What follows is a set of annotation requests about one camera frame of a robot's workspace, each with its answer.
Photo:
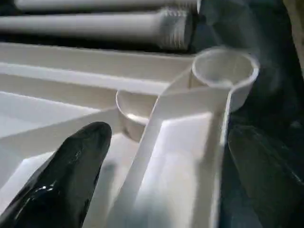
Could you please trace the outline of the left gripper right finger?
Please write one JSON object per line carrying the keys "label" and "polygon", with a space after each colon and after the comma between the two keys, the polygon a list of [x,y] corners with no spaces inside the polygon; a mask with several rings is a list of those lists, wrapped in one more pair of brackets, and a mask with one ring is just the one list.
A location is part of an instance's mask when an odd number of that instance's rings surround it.
{"label": "left gripper right finger", "polygon": [[264,228],[304,226],[304,161],[253,126],[230,130],[228,146],[240,181]]}

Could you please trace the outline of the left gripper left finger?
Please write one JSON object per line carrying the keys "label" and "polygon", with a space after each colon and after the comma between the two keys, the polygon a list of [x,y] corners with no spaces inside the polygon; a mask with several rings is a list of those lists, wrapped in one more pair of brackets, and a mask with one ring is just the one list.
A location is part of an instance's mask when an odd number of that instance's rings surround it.
{"label": "left gripper left finger", "polygon": [[111,138],[105,122],[93,122],[67,137],[6,207],[0,226],[82,227]]}

